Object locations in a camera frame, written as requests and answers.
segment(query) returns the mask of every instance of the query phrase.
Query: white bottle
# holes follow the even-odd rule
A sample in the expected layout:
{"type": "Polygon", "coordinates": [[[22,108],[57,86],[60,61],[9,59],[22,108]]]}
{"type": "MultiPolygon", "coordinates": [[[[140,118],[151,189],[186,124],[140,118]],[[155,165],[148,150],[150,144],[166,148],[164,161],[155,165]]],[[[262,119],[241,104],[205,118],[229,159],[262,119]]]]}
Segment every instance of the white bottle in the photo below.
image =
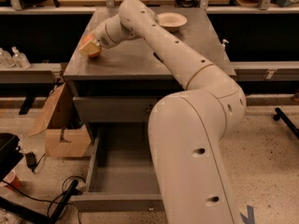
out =
{"type": "Polygon", "coordinates": [[[0,66],[9,68],[14,65],[15,65],[15,62],[13,61],[9,52],[0,48],[0,66]]]}
{"type": "Polygon", "coordinates": [[[19,52],[16,47],[13,47],[12,51],[14,53],[12,59],[19,68],[27,69],[31,66],[24,53],[19,52]]]}

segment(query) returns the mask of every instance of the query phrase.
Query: white plate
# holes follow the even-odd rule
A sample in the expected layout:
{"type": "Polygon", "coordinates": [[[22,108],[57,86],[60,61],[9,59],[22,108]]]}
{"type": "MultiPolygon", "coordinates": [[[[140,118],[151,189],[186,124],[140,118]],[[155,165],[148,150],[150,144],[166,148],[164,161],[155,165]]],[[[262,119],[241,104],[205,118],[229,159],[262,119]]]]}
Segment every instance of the white plate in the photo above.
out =
{"type": "Polygon", "coordinates": [[[173,12],[165,12],[158,15],[159,24],[170,33],[176,32],[179,27],[187,23],[187,19],[173,12]]]}

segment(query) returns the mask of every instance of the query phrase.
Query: red cup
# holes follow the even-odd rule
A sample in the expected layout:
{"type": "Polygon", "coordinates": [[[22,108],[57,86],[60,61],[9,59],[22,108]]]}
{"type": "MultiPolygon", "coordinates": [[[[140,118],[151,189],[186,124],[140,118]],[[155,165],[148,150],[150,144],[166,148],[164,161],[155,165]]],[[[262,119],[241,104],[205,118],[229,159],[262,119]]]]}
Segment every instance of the red cup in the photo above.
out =
{"type": "Polygon", "coordinates": [[[11,170],[9,174],[5,178],[3,178],[3,180],[9,183],[10,185],[5,182],[0,182],[0,187],[5,187],[10,190],[15,190],[13,187],[19,189],[21,186],[21,181],[17,177],[16,172],[14,170],[11,170]]]}

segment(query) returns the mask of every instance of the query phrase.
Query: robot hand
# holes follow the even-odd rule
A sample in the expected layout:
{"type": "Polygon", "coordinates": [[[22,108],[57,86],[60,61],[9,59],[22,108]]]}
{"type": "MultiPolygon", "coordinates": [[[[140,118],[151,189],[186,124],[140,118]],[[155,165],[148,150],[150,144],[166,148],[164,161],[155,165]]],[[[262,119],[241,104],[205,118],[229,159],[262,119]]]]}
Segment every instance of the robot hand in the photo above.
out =
{"type": "Polygon", "coordinates": [[[119,15],[100,23],[91,37],[107,49],[145,39],[185,90],[164,97],[149,117],[149,146],[168,223],[240,223],[219,149],[219,140],[244,117],[240,87],[162,28],[138,0],[124,0],[119,15]]]}

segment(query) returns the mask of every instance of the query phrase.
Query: gray tabletop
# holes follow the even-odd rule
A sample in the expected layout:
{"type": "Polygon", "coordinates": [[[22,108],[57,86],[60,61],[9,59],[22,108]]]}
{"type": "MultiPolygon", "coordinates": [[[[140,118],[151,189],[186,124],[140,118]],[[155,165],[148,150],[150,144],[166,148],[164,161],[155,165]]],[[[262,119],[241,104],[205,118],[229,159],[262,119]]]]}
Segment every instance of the gray tabletop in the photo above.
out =
{"type": "MultiPolygon", "coordinates": [[[[206,12],[197,7],[151,7],[157,14],[176,12],[187,18],[187,24],[174,35],[187,45],[207,57],[228,75],[235,71],[221,45],[206,12]]],[[[93,14],[83,35],[87,35],[101,21],[118,13],[117,8],[99,7],[93,14]]],[[[103,80],[103,79],[169,79],[168,69],[153,55],[153,50],[141,38],[125,41],[112,49],[103,49],[98,58],[83,56],[75,49],[66,67],[66,80],[103,80]]]]}

